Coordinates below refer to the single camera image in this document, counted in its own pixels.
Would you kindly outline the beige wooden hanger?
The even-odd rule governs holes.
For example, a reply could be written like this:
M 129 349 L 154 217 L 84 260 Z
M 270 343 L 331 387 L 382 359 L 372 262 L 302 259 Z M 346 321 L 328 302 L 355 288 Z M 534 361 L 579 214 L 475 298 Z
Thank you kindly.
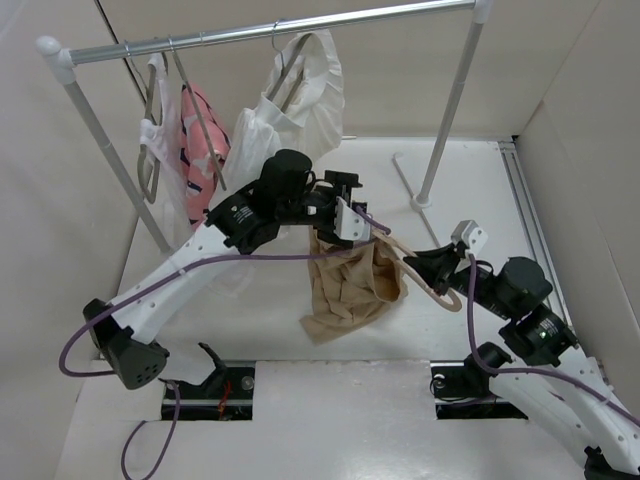
M 458 295 L 450 287 L 441 285 L 438 278 L 421 263 L 421 258 L 414 250 L 392 235 L 378 232 L 376 236 L 401 272 L 408 276 L 437 305 L 453 313 L 462 309 L 462 302 Z

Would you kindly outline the beige t shirt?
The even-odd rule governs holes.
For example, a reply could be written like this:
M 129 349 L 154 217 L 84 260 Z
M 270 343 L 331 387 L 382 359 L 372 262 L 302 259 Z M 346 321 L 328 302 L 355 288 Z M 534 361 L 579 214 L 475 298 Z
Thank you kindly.
M 311 232 L 310 252 L 312 313 L 300 324 L 316 345 L 376 321 L 408 294 L 398 256 L 379 239 L 341 251 Z

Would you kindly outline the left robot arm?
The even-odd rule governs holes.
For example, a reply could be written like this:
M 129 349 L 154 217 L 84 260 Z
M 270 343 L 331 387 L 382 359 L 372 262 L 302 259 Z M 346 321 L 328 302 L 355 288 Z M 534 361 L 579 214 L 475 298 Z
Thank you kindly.
M 94 345 L 128 390 L 160 377 L 170 358 L 156 337 L 200 290 L 234 264 L 254 257 L 285 226 L 309 226 L 341 249 L 368 241 L 370 227 L 352 199 L 355 173 L 327 170 L 318 178 L 311 160 L 282 149 L 257 179 L 210 210 L 172 256 L 128 293 L 93 299 L 83 316 Z

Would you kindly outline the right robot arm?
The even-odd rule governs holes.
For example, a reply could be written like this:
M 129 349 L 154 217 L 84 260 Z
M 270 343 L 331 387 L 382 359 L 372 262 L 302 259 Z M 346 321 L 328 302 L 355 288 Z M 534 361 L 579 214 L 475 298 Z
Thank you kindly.
M 470 353 L 455 369 L 455 396 L 507 401 L 553 436 L 587 479 L 638 478 L 639 420 L 545 305 L 553 287 L 534 260 L 511 257 L 495 271 L 450 244 L 404 262 L 428 292 L 466 300 Z

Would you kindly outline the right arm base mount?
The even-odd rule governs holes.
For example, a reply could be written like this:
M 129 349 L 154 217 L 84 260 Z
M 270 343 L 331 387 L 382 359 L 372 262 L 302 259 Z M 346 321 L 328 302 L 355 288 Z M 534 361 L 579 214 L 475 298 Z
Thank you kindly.
M 528 416 L 490 391 L 490 375 L 473 354 L 430 363 L 429 389 L 438 420 L 527 420 Z

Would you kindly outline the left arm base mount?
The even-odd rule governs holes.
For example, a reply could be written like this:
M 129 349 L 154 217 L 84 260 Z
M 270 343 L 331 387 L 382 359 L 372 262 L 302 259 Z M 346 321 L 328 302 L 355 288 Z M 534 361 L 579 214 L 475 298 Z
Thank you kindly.
M 177 381 L 180 403 L 175 393 L 165 389 L 161 404 L 162 420 L 171 420 L 175 413 L 184 421 L 249 421 L 253 418 L 253 396 L 256 363 L 226 362 L 206 343 L 199 342 L 213 367 L 200 385 Z

